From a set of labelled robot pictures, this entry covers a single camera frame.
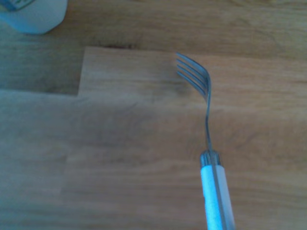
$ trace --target white cup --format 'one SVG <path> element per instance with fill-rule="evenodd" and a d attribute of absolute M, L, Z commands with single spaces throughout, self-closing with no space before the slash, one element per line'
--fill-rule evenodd
<path fill-rule="evenodd" d="M 17 31 L 27 34 L 44 34 L 64 20 L 68 0 L 30 0 L 30 2 L 20 10 L 0 12 L 0 19 Z"/>

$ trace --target stainless steel fork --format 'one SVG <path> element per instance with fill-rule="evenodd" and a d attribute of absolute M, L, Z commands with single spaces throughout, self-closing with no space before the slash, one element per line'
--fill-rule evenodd
<path fill-rule="evenodd" d="M 178 75 L 189 82 L 205 99 L 206 142 L 208 149 L 201 154 L 201 180 L 208 230 L 234 230 L 235 221 L 226 181 L 224 167 L 219 153 L 212 149 L 209 132 L 211 101 L 211 79 L 208 71 L 196 61 L 177 53 Z"/>

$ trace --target white container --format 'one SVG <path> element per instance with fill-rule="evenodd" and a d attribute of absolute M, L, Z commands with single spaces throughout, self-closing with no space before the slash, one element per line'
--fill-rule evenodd
<path fill-rule="evenodd" d="M 14 9 L 4 11 L 6 2 Z M 18 5 L 19 2 L 22 1 L 0 0 L 0 19 L 27 34 L 44 34 L 59 25 L 64 20 L 68 4 L 68 0 L 24 0 L 21 3 L 24 6 Z"/>

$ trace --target wooden table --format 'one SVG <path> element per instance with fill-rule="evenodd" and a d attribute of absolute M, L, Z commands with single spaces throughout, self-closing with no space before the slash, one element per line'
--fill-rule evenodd
<path fill-rule="evenodd" d="M 77 94 L 85 46 L 307 60 L 296 1 L 71 0 L 45 36 L 0 24 L 0 88 Z"/>
<path fill-rule="evenodd" d="M 306 8 L 80 0 L 44 36 L 1 24 L 0 229 L 205 228 L 204 104 L 163 52 L 180 51 L 214 77 L 212 136 L 238 229 L 305 230 Z M 88 45 L 162 52 L 88 48 L 80 81 Z"/>

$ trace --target light-colored wood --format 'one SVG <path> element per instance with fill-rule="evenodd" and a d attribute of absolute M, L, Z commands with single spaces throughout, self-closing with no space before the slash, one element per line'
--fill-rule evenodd
<path fill-rule="evenodd" d="M 307 60 L 304 0 L 70 0 L 44 36 L 0 22 L 0 88 L 76 94 L 85 46 Z"/>
<path fill-rule="evenodd" d="M 304 230 L 307 66 L 191 56 L 238 230 Z M 78 96 L 0 92 L 0 229 L 205 229 L 205 104 L 174 54 L 89 47 Z"/>

